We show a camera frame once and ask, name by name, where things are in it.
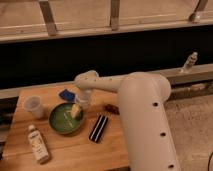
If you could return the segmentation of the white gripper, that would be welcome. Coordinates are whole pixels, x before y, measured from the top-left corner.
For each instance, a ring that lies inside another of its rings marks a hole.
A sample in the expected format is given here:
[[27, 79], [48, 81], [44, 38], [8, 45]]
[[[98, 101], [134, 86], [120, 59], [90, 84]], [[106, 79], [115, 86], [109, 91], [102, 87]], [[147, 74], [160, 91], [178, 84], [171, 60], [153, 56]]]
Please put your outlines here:
[[81, 117], [81, 107], [86, 109], [89, 107], [91, 99], [85, 93], [77, 93], [75, 97], [75, 102], [77, 104], [73, 104], [71, 108], [71, 117], [73, 119], [79, 119]]

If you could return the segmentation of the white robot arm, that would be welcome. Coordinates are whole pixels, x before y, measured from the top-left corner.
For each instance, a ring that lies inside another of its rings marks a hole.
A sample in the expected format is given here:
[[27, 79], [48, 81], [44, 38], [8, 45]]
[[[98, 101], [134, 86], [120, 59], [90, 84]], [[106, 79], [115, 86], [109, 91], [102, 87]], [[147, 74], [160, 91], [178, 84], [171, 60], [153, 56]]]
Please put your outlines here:
[[100, 77], [94, 70], [74, 79], [77, 101], [86, 105], [94, 89], [116, 92], [131, 171], [181, 171], [164, 102], [171, 94], [160, 74], [133, 72]]

